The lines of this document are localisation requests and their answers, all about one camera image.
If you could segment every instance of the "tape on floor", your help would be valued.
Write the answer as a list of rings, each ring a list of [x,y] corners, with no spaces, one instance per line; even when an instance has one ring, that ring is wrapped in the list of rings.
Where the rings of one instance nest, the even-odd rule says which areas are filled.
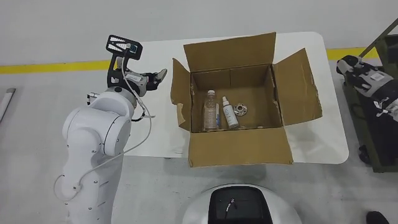
[[[352,49],[327,49],[328,60],[338,60],[346,55],[359,55],[365,48]],[[372,49],[365,58],[378,58],[376,49]],[[89,71],[89,70],[107,70],[110,60],[94,62],[70,62],[53,64],[35,64],[35,65],[15,65],[0,66],[0,74],[13,73],[50,73],[50,72],[70,72],[70,71]]]

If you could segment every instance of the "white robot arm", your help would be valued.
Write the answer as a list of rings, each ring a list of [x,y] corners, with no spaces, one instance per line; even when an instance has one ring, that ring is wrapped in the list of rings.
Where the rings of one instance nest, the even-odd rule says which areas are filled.
[[[145,140],[123,151],[130,136],[131,122],[140,121],[145,112],[149,114],[140,96],[144,96],[146,91],[156,90],[167,73],[166,70],[134,73],[128,78],[133,72],[126,68],[127,59],[139,60],[142,46],[111,35],[107,49],[114,54],[108,71],[108,89],[100,95],[94,94],[96,99],[92,104],[72,111],[62,130],[67,140],[68,160],[63,174],[55,181],[54,193],[65,202],[67,220],[72,224],[111,223],[123,154],[142,144],[152,126],[150,120]],[[114,70],[117,60],[122,65]],[[141,118],[132,119],[137,101],[144,113]],[[63,197],[58,196],[55,188],[59,179]]]

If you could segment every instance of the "white table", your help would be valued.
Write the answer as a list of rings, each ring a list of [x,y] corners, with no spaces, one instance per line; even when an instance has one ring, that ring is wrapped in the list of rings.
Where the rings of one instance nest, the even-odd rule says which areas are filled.
[[[172,83],[172,57],[188,69],[183,45],[232,37],[142,42],[144,51],[140,61],[129,62],[128,67],[138,72],[168,69],[168,75],[157,91],[143,98],[150,113],[157,115],[152,122],[150,138],[128,156],[188,157],[189,132],[178,127],[176,109],[170,101]],[[325,44],[320,34],[298,32],[277,34],[274,63],[296,51],[306,48],[313,78],[322,105],[322,118],[287,126],[287,137],[294,162],[341,164],[348,158],[348,147],[336,99]],[[132,126],[126,149],[140,142],[147,133],[148,122]]]

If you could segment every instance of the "shoe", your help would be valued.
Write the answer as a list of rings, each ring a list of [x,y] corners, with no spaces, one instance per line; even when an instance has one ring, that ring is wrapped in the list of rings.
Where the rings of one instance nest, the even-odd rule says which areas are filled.
[[[389,224],[380,212],[370,211],[366,214],[366,224]]]

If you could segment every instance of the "box flap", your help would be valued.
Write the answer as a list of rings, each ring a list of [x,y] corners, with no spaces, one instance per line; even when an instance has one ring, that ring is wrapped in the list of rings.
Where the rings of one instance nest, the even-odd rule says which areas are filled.
[[[272,67],[284,124],[297,124],[322,117],[318,90],[305,49]]]
[[[291,164],[284,128],[191,133],[191,167],[238,164]]]
[[[276,33],[184,45],[191,72],[272,63]]]
[[[191,83],[190,72],[181,63],[173,58],[173,82],[170,97],[177,105],[178,126],[191,130]]]

